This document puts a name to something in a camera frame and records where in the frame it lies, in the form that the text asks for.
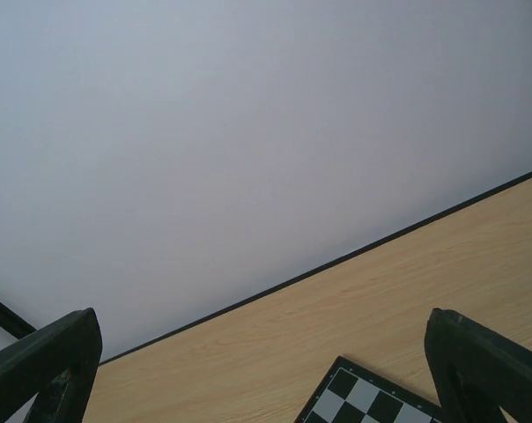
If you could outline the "black white chess board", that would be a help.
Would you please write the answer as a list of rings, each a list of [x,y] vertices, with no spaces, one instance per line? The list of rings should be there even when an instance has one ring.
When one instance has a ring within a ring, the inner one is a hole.
[[[443,410],[345,357],[336,358],[296,418],[298,423],[438,423]]]

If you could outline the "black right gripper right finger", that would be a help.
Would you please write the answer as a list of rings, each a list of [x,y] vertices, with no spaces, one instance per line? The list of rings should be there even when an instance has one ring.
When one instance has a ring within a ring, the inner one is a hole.
[[[435,308],[425,357],[446,422],[532,422],[532,351],[451,309]]]

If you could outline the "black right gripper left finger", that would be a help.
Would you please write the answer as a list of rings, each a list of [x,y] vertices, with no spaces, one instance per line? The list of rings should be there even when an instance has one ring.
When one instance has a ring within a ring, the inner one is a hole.
[[[102,353],[93,308],[73,311],[0,351],[0,422],[81,422]]]

